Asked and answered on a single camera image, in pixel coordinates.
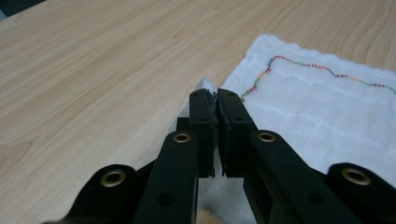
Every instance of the embroidered line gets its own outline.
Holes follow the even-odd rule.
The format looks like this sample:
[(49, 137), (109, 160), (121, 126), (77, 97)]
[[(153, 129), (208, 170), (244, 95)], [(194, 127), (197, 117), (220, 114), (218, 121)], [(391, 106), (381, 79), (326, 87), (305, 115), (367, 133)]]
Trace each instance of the embroidered line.
[(303, 67), (313, 67), (313, 68), (317, 68), (317, 69), (320, 69), (320, 70), (326, 70), (326, 71), (328, 71), (333, 77), (337, 77), (337, 78), (348, 78), (348, 79), (350, 79), (350, 80), (352, 80), (352, 81), (359, 82), (359, 83), (364, 84), (364, 85), (369, 86), (369, 87), (386, 88), (386, 89), (389, 89), (390, 91), (393, 91), (393, 93), (396, 95), (396, 90), (393, 89), (393, 88), (390, 87), (390, 86), (387, 86), (387, 85), (384, 85), (384, 84), (366, 82), (366, 81), (364, 81), (364, 80), (361, 80), (361, 79), (359, 79), (359, 78), (357, 78), (357, 77), (352, 77), (352, 76), (350, 76), (350, 75), (343, 75), (343, 74), (337, 75), (337, 74), (334, 73), (334, 71), (333, 71), (332, 69), (330, 69), (329, 67), (326, 67), (326, 66), (324, 66), (324, 65), (319, 65), (319, 64), (314, 64), (314, 63), (299, 63), (299, 62), (292, 61), (291, 59), (286, 58), (286, 57), (284, 57), (284, 56), (276, 55), (276, 56), (274, 56), (273, 58), (271, 58), (270, 61), (268, 61), (268, 63), (267, 63), (267, 64), (268, 64), (267, 69), (266, 69), (264, 72), (262, 72), (262, 73), (257, 77), (257, 79), (254, 81), (253, 87), (250, 88), (249, 90), (247, 90), (244, 94), (242, 94), (242, 96), (241, 96), (242, 102), (245, 102), (245, 99), (246, 99), (251, 93), (253, 93), (254, 91), (256, 91), (256, 90), (258, 89), (260, 80), (262, 80), (262, 78), (263, 78), (265, 75), (271, 73), (271, 65), (272, 65), (272, 63), (273, 63), (275, 60), (277, 60), (277, 59), (285, 60), (285, 61), (287, 61), (287, 62), (289, 62), (289, 63), (294, 63), (294, 64), (297, 64), (297, 65), (300, 65), (300, 66), (303, 66)]

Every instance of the white towel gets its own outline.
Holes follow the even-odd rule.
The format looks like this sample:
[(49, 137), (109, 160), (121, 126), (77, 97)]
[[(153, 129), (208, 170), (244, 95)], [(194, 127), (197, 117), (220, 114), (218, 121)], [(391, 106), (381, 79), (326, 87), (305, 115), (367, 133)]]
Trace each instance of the white towel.
[[(201, 87), (214, 89), (205, 80)], [(221, 86), (259, 129), (279, 133), (311, 167), (363, 166), (396, 186), (396, 74), (259, 36)], [(242, 181), (200, 180), (199, 204), (224, 223), (256, 223)]]

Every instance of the towel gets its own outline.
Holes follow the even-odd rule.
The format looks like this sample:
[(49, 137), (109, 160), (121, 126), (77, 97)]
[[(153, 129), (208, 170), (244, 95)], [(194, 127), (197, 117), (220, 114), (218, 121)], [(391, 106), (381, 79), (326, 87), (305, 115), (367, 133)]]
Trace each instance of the towel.
[[(221, 86), (259, 129), (279, 133), (312, 168), (363, 166), (396, 186), (396, 74), (259, 36)], [(209, 80), (200, 88), (214, 91)], [(241, 179), (201, 179), (199, 205), (223, 223), (256, 223)]]

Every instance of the table surface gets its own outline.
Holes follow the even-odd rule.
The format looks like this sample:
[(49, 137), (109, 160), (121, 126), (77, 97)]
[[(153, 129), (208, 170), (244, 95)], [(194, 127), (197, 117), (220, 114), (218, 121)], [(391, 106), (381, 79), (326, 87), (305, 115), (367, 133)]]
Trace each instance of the table surface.
[(100, 168), (155, 159), (195, 84), (260, 34), (396, 71), (395, 5), (52, 0), (0, 21), (0, 222), (59, 219)]

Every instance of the screw hole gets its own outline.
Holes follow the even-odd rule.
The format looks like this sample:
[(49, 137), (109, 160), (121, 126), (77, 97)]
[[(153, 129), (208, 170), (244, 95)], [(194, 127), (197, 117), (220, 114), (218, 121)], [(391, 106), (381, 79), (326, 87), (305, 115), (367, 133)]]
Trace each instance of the screw hole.
[(191, 140), (191, 136), (186, 133), (179, 133), (174, 136), (174, 141), (179, 143), (185, 143)]
[(270, 133), (259, 133), (257, 137), (263, 142), (274, 142), (276, 140), (276, 137)]
[(362, 186), (371, 184), (370, 177), (368, 177), (364, 172), (360, 170), (346, 167), (341, 171), (341, 174), (345, 179), (347, 179), (348, 181), (354, 184), (362, 185)]
[(157, 201), (161, 205), (169, 205), (175, 201), (175, 195), (171, 192), (163, 192), (157, 197)]
[(121, 184), (125, 180), (125, 173), (120, 170), (113, 170), (107, 172), (101, 179), (102, 186), (106, 188), (113, 188)]

